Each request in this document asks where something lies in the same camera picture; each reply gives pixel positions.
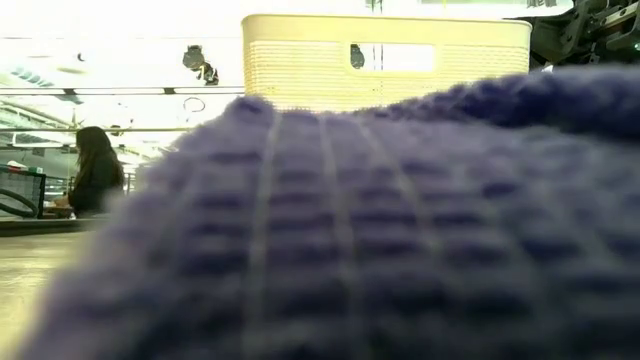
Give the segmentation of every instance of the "long dark hair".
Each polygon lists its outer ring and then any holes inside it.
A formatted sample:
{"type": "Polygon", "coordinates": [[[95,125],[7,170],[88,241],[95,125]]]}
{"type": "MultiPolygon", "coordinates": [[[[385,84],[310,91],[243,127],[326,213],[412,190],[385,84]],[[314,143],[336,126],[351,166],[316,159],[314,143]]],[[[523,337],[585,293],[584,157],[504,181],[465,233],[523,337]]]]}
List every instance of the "long dark hair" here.
{"type": "Polygon", "coordinates": [[[124,171],[118,155],[111,147],[111,140],[99,127],[90,126],[80,129],[76,133],[76,147],[78,148],[78,176],[76,176],[75,185],[78,185],[84,177],[91,171],[92,165],[98,157],[106,156],[113,162],[116,169],[116,178],[114,185],[124,186],[124,171]]]}

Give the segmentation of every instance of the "white plastic basket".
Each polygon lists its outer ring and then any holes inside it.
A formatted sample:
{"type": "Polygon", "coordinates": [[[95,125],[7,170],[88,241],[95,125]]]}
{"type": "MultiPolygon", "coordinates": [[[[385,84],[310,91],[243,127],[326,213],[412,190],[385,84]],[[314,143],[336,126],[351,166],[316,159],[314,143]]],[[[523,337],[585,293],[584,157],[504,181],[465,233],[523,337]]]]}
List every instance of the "white plastic basket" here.
{"type": "Polygon", "coordinates": [[[281,109],[386,105],[529,70],[531,25],[523,21],[251,15],[242,26],[245,91],[281,109]],[[432,58],[424,61],[432,66],[355,69],[351,44],[429,45],[432,58]]]}

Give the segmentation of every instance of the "woman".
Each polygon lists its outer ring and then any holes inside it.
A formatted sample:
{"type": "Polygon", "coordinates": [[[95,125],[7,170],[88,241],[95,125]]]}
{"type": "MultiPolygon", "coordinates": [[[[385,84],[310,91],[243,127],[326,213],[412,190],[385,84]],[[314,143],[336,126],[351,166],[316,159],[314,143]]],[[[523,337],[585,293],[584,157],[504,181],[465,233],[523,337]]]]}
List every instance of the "woman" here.
{"type": "Polygon", "coordinates": [[[73,191],[57,199],[57,206],[71,206],[76,217],[104,212],[108,193],[122,192],[124,172],[109,137],[99,127],[86,127],[76,133],[78,166],[73,191]]]}

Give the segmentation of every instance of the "purple knit fabric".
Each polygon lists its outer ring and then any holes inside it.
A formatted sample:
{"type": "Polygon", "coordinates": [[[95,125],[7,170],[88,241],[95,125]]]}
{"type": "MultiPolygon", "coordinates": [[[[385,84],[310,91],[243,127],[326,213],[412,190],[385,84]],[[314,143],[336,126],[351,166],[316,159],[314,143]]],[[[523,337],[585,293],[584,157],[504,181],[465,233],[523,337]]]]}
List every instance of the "purple knit fabric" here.
{"type": "Polygon", "coordinates": [[[57,277],[20,359],[640,359],[639,140],[631,68],[239,99],[57,277]]]}

